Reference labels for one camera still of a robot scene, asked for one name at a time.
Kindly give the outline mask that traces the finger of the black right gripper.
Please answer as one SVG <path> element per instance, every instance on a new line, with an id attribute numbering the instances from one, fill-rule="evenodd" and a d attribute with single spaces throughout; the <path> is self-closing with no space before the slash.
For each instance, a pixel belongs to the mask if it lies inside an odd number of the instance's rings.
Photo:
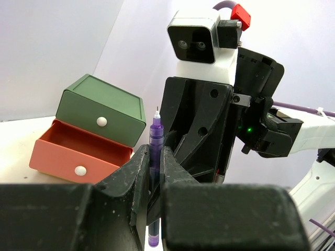
<path id="1" fill-rule="evenodd" d="M 175 119 L 164 139 L 199 182 L 222 183 L 230 161 L 230 112 L 197 112 Z"/>
<path id="2" fill-rule="evenodd" d="M 230 84 L 167 78 L 160 114 L 165 133 L 176 133 L 176 157 L 193 156 L 207 139 L 214 139 L 214 149 L 219 149 L 232 93 Z"/>

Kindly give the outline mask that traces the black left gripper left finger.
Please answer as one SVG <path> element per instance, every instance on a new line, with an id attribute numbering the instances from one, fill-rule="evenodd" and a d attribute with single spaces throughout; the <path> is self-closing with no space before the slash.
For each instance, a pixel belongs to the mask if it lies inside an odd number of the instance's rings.
<path id="1" fill-rule="evenodd" d="M 1 185 L 1 250 L 144 250 L 149 147 L 97 185 Z"/>

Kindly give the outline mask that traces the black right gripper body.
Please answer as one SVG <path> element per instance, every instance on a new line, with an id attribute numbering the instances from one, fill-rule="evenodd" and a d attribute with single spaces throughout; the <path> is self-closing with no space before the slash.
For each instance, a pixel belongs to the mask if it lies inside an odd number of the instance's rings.
<path id="1" fill-rule="evenodd" d="M 282 119 L 274 108 L 273 94 L 284 75 L 284 67 L 260 53 L 239 48 L 233 100 L 250 97 L 248 106 L 233 105 L 224 139 L 239 138 L 242 152 L 257 152 L 264 158 L 287 157 L 302 127 L 299 119 Z"/>

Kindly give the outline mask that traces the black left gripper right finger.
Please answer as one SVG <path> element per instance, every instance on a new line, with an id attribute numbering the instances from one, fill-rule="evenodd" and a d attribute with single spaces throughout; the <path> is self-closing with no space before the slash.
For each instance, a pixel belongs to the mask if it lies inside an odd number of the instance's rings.
<path id="1" fill-rule="evenodd" d="M 310 250 L 284 188 L 199 183 L 169 147 L 160 164 L 164 250 Z"/>

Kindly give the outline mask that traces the purple pen refill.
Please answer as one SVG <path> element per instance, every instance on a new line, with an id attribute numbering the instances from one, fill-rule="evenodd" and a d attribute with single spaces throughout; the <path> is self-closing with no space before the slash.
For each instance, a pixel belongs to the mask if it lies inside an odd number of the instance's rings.
<path id="1" fill-rule="evenodd" d="M 159 108 L 155 111 L 152 125 L 150 125 L 150 188 L 151 194 L 154 193 L 155 188 L 159 184 L 160 174 L 160 154 L 164 141 L 164 126 L 161 121 Z M 160 220 L 155 220 L 148 227 L 148 244 L 150 247 L 157 247 L 160 236 Z"/>

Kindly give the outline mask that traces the green drawer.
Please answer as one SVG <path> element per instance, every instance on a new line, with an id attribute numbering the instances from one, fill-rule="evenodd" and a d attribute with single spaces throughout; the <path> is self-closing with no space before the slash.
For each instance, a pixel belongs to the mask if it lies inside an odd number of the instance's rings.
<path id="1" fill-rule="evenodd" d="M 146 127 L 142 98 L 89 74 L 63 91 L 55 117 L 128 147 Z"/>

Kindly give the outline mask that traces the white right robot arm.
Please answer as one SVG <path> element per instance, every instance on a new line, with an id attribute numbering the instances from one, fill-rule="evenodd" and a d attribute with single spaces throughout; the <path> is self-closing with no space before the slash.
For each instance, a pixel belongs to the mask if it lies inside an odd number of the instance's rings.
<path id="1" fill-rule="evenodd" d="M 334 114 L 275 103 L 283 65 L 239 48 L 218 70 L 187 63 L 161 104 L 165 250 L 333 250 Z M 225 184 L 235 139 L 264 158 L 318 155 L 290 191 Z"/>

